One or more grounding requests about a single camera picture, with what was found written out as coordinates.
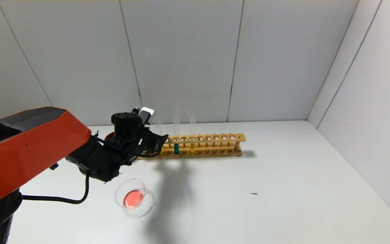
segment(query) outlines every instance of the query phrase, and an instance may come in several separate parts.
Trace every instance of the glass test tube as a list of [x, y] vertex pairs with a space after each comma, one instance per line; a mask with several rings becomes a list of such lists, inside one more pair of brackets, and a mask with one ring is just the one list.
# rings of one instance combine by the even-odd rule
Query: glass test tube
[[180, 126], [180, 117], [178, 117], [178, 115], [176, 115], [174, 117], [174, 154], [179, 154], [180, 151], [178, 149], [178, 141], [179, 141], [179, 138], [180, 138], [180, 134], [179, 134], [179, 126]]
[[[156, 120], [155, 120], [155, 126], [156, 126], [156, 134], [162, 135], [162, 123], [160, 121], [160, 117], [156, 115]], [[164, 146], [162, 146], [161, 154], [164, 154], [165, 150], [163, 149]]]
[[191, 115], [191, 125], [190, 125], [190, 130], [191, 130], [191, 146], [190, 146], [190, 153], [194, 154], [195, 152], [195, 138], [196, 138], [196, 117], [195, 115]]

